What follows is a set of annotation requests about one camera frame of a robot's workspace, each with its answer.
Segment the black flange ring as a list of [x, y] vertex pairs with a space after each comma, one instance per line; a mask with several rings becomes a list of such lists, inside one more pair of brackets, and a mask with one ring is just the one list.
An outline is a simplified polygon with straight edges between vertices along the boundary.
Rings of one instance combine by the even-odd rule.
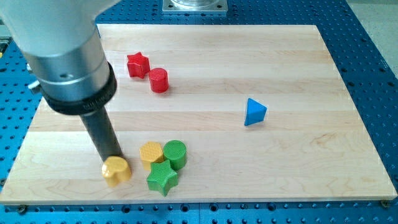
[[94, 95], [78, 101], [60, 101], [50, 97], [43, 89], [40, 90], [47, 104], [54, 111], [66, 115], [81, 115], [92, 113], [102, 108], [115, 94], [117, 81], [111, 64], [109, 66], [109, 77], [102, 89]]

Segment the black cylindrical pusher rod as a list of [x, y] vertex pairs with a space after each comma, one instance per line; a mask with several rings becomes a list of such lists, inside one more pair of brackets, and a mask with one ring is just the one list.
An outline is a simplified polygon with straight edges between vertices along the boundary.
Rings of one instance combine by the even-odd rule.
[[104, 107], [83, 114], [80, 118], [102, 161], [105, 161], [109, 156], [123, 156], [111, 120]]

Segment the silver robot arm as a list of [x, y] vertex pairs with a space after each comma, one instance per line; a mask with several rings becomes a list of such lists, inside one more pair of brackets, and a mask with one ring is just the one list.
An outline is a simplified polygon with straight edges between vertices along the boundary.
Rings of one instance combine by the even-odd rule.
[[1, 19], [54, 111], [80, 116], [102, 158], [122, 156], [104, 108], [117, 81], [101, 44], [96, 17], [116, 1], [1, 1]]

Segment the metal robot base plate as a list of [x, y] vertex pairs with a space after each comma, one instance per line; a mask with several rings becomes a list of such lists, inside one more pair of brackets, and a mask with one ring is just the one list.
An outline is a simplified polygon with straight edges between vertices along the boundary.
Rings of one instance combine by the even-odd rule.
[[227, 12], [227, 0], [163, 0], [163, 12]]

